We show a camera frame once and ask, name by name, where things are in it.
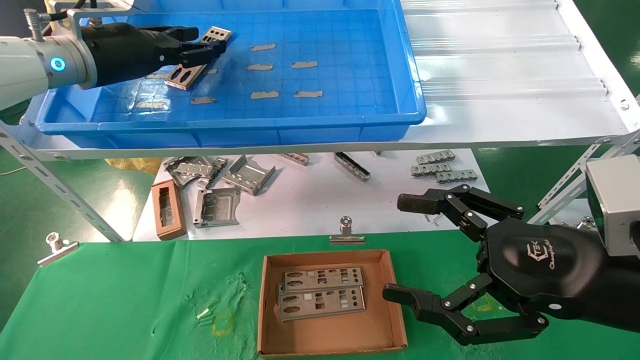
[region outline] robotic arm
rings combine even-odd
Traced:
[[[640,332],[640,259],[609,256],[596,231],[526,224],[522,207],[466,184],[401,194],[397,207],[443,213],[480,244],[479,275],[446,297],[396,284],[383,290],[461,345],[535,338],[548,325],[543,313]],[[500,222],[488,227],[476,212]],[[474,322],[461,314],[485,293],[518,316]]]
[[[225,41],[190,42],[198,38],[198,28],[182,26],[116,22],[81,26],[80,37],[43,37],[41,22],[51,15],[30,9],[25,14],[33,38],[0,37],[0,109],[47,89],[76,84],[88,89],[140,78],[165,65],[208,64],[227,50]]]

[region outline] metal stamping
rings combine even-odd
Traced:
[[[230,37],[231,31],[211,26],[209,30],[202,35],[199,42],[222,41],[228,40]],[[207,65],[198,65],[185,68],[182,65],[178,65],[169,73],[164,83],[174,88],[187,90],[206,67]]]
[[[411,176],[429,176],[435,175],[437,172],[452,171],[447,164],[423,164],[411,166]]]
[[[362,268],[326,268],[318,270],[289,270],[284,275],[284,292],[313,291],[315,289],[365,286]]]
[[[280,320],[317,318],[365,311],[361,286],[278,296]]]
[[[434,164],[443,163],[445,161],[451,161],[456,158],[456,155],[451,150],[444,150],[438,152],[432,152],[431,154],[418,156],[415,161],[418,164]]]
[[[231,165],[222,179],[227,184],[256,196],[275,171],[276,167],[267,170],[260,167],[255,161],[249,160],[245,155],[242,155]]]
[[[436,174],[438,184],[459,183],[465,181],[476,181],[478,175],[473,170],[457,170],[448,172],[439,172]]]
[[[193,214],[195,227],[237,225],[236,208],[240,190],[236,188],[199,190]]]
[[[361,167],[360,164],[351,159],[344,152],[334,152],[333,159],[337,161],[340,165],[342,165],[345,169],[351,172],[355,177],[359,178],[362,181],[369,180],[371,174]]]
[[[289,152],[287,154],[279,154],[293,162],[299,163],[300,165],[307,166],[309,165],[309,156],[306,154],[302,154],[299,152]]]

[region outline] black cable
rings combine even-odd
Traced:
[[[93,5],[93,4],[96,3],[96,1],[97,0],[90,0],[90,3]],[[86,3],[86,0],[78,0],[78,2],[74,5],[73,8],[74,9],[80,9],[81,7],[83,7],[84,3]],[[67,18],[67,11],[65,10],[65,11],[59,12],[59,13],[50,13],[49,16],[51,16],[51,21],[58,21],[58,20],[66,19]]]

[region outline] brown cardboard box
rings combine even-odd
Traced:
[[[361,266],[366,286],[361,313],[280,321],[277,286],[285,270]],[[265,359],[309,355],[400,351],[407,346],[399,304],[382,298],[396,282],[388,250],[308,252],[264,257],[258,354]]]

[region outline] metal shelf rail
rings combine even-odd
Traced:
[[[136,11],[150,9],[150,2],[136,0]],[[105,14],[131,11],[119,8],[120,1],[106,3]],[[403,9],[428,117],[399,142],[81,149],[33,127],[39,95],[19,125],[0,123],[0,145],[110,241],[123,239],[43,161],[603,143],[617,145],[608,152],[617,156],[637,145],[640,106],[572,0],[403,0]],[[574,192],[579,187],[572,184]],[[552,211],[564,206],[562,199],[545,199]]]

